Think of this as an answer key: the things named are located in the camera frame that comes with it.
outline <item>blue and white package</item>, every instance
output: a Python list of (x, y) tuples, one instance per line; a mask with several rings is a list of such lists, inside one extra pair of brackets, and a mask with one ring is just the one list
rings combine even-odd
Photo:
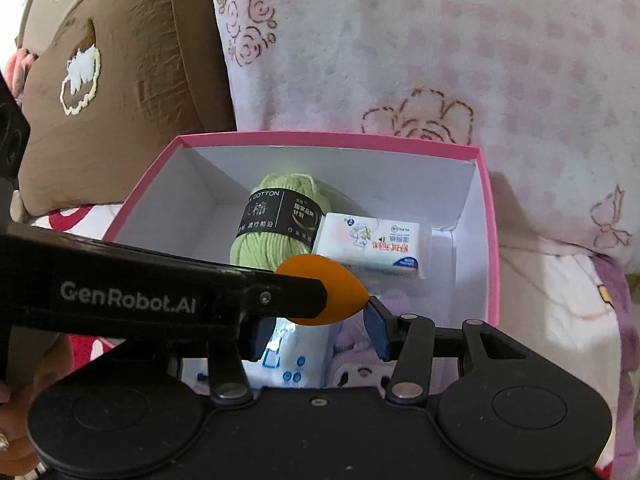
[[(335, 325), (302, 326), (278, 319), (262, 358), (242, 361), (251, 388), (325, 387), (336, 333)], [(209, 395), (205, 359), (185, 359), (181, 379), (196, 393)]]
[(327, 213), (318, 228), (313, 252), (348, 269), (418, 276), (420, 225)]

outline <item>pink box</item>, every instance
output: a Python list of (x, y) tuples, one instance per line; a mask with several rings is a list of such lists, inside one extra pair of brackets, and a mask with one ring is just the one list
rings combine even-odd
[(492, 194), (482, 151), (471, 146), (321, 132), (177, 137), (104, 238), (228, 263), (246, 200), (270, 173), (310, 174), (334, 212), (418, 222), (431, 231), (428, 258), (421, 258), (425, 279), (363, 276), (372, 294), (400, 288), (412, 313), (439, 326), (471, 318), (498, 323)]

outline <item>tissue pack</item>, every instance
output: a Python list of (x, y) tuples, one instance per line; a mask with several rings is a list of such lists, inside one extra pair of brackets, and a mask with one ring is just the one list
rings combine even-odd
[(314, 253), (347, 268), (417, 276), (419, 247), (416, 223), (328, 213), (318, 227)]

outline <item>silver bolt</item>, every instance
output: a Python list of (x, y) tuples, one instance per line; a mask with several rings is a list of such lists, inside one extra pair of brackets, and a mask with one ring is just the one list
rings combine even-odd
[(398, 383), (391, 388), (391, 393), (398, 399), (415, 399), (420, 397), (423, 392), (422, 386), (416, 383)]
[(216, 388), (216, 395), (220, 397), (220, 399), (235, 400), (245, 396), (247, 391), (244, 384), (223, 383)]

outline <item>brown flower outline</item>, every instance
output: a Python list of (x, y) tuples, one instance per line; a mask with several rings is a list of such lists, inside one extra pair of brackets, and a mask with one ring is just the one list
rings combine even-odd
[(609, 193), (604, 200), (591, 208), (591, 220), (600, 228), (600, 232), (593, 239), (593, 246), (597, 249), (613, 249), (618, 245), (629, 245), (631, 234), (616, 225), (622, 218), (622, 205), (625, 192), (616, 186), (613, 193)]
[(474, 110), (459, 100), (447, 103), (443, 92), (415, 88), (398, 108), (371, 108), (362, 115), (364, 134), (393, 133), (396, 137), (471, 144)]
[(239, 67), (247, 66), (276, 42), (276, 35), (267, 32), (263, 26), (275, 30), (276, 10), (264, 0), (248, 0), (246, 5), (247, 24), (242, 24), (238, 0), (216, 0), (218, 13), (225, 16), (226, 31), (229, 34), (228, 54)]

